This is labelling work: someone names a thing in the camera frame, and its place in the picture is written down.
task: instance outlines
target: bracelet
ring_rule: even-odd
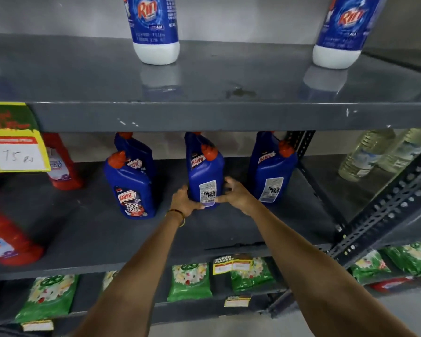
[[[178,228],[180,228],[180,227],[182,227],[182,226],[185,225],[185,215],[184,215],[184,213],[182,211],[180,211],[178,209],[169,209],[169,210],[167,210],[167,213],[168,212],[177,212],[177,213],[181,214],[181,216],[183,217],[183,221],[182,221],[181,225],[178,226]]]

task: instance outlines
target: grey floor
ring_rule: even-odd
[[[421,292],[383,298],[382,303],[421,337]],[[215,319],[153,326],[149,337],[312,337],[301,312],[277,319],[263,315],[228,316]]]

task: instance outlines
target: white bottle base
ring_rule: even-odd
[[[139,59],[150,65],[168,65],[178,59],[180,54],[180,43],[163,45],[143,45],[133,43],[134,50]]]
[[[347,69],[360,56],[362,51],[347,51],[315,45],[313,47],[313,63],[327,69]]]

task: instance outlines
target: right hand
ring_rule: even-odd
[[[255,207],[258,201],[253,195],[237,180],[232,177],[225,177],[225,187],[230,188],[231,191],[224,195],[217,196],[215,202],[229,202],[235,208],[240,209],[244,214],[249,215],[250,209]]]

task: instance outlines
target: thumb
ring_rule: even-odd
[[[216,203],[221,204],[223,202],[229,202],[229,198],[228,198],[227,194],[226,195],[220,195],[220,196],[217,196],[214,201]]]
[[[206,206],[204,204],[202,204],[201,202],[195,202],[195,209],[204,209],[206,208]]]

